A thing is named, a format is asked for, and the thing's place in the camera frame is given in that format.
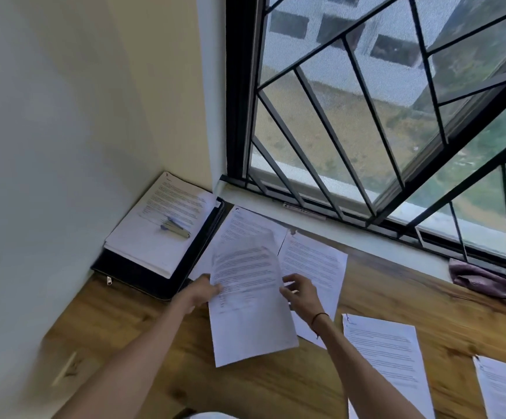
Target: paper sheet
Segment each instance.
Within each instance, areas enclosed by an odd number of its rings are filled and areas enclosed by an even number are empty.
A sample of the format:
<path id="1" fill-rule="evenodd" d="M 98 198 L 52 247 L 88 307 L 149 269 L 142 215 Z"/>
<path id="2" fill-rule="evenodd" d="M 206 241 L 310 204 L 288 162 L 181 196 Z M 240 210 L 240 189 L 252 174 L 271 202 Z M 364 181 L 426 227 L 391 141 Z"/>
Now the paper sheet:
<path id="1" fill-rule="evenodd" d="M 474 365 L 489 419 L 506 419 L 506 363 L 483 356 Z"/>
<path id="2" fill-rule="evenodd" d="M 214 194 L 165 172 L 110 233 L 104 247 L 170 278 L 215 203 Z M 162 230 L 159 225 L 167 216 L 191 237 Z"/>
<path id="3" fill-rule="evenodd" d="M 275 250 L 272 233 L 216 247 L 210 281 L 224 287 L 208 303 L 216 367 L 298 346 Z"/>
<path id="4" fill-rule="evenodd" d="M 324 311 L 328 316 L 334 318 L 344 281 L 348 255 L 305 235 L 297 232 L 292 235 L 288 232 L 278 254 L 278 259 L 284 275 L 299 273 L 313 282 Z M 317 338 L 315 332 L 297 313 L 292 312 L 292 317 L 296 332 L 300 337 L 326 349 L 323 341 Z"/>
<path id="5" fill-rule="evenodd" d="M 342 315 L 344 336 L 426 419 L 434 419 L 416 328 L 369 317 Z M 350 419 L 357 419 L 348 400 Z"/>
<path id="6" fill-rule="evenodd" d="M 278 250 L 286 236 L 287 228 L 259 214 L 245 210 L 243 207 L 234 206 L 191 271 L 189 279 L 195 280 L 203 273 L 210 273 L 212 253 L 214 248 L 221 242 L 269 232 L 274 234 L 277 248 L 275 254 L 278 254 Z"/>

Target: hand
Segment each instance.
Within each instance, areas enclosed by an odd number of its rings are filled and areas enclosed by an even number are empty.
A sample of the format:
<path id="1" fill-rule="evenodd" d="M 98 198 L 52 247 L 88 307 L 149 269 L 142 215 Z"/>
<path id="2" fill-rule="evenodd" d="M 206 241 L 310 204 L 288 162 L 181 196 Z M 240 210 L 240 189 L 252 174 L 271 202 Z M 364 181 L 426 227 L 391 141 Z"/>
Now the hand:
<path id="1" fill-rule="evenodd" d="M 283 279 L 284 282 L 292 282 L 292 284 L 280 287 L 280 294 L 291 303 L 291 309 L 311 326 L 315 315 L 324 312 L 317 296 L 317 288 L 309 278 L 297 273 L 285 276 Z"/>
<path id="2" fill-rule="evenodd" d="M 221 284 L 210 285 L 210 274 L 202 274 L 183 291 L 173 297 L 173 302 L 181 303 L 187 313 L 196 306 L 206 303 L 221 292 Z"/>

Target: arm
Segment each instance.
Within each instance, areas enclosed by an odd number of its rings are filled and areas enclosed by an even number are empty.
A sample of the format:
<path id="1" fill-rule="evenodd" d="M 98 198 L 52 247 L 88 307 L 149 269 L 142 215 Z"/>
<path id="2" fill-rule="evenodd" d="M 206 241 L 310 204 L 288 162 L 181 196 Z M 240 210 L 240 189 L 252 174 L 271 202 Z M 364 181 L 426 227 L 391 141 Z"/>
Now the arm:
<path id="1" fill-rule="evenodd" d="M 298 274 L 285 276 L 284 282 L 292 284 L 281 287 L 280 293 L 299 317 L 311 326 L 315 315 L 324 312 L 317 288 L 308 278 Z M 363 358 L 327 315 L 317 316 L 312 330 L 325 343 L 342 382 L 345 402 L 347 394 L 360 419 L 423 419 L 414 405 Z"/>
<path id="2" fill-rule="evenodd" d="M 207 275 L 173 300 L 148 331 L 139 335 L 94 374 L 55 414 L 55 419 L 134 418 L 162 365 L 183 317 L 220 294 Z"/>

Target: purple cloth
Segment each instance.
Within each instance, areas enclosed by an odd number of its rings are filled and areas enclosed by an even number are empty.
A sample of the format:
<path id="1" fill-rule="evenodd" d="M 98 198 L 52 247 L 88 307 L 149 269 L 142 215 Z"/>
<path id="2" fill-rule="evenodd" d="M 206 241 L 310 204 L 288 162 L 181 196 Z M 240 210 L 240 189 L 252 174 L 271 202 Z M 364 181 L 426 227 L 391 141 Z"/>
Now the purple cloth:
<path id="1" fill-rule="evenodd" d="M 449 260 L 449 273 L 455 284 L 499 298 L 506 304 L 506 277 L 454 259 Z"/>

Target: wooden desk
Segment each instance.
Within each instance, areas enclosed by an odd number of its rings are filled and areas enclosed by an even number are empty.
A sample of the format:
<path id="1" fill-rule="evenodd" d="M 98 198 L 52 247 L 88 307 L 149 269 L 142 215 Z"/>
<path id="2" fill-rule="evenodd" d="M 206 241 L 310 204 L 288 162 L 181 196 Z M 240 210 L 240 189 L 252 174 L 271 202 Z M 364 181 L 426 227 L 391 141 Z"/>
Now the wooden desk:
<path id="1" fill-rule="evenodd" d="M 472 356 L 506 362 L 506 306 L 395 263 L 318 238 L 349 254 L 336 316 L 413 324 L 439 418 L 485 418 Z M 106 359 L 161 314 L 165 303 L 94 275 L 48 333 Z M 216 369 L 206 307 L 188 315 L 154 386 L 198 411 L 247 418 L 345 417 L 326 351 L 297 349 Z"/>

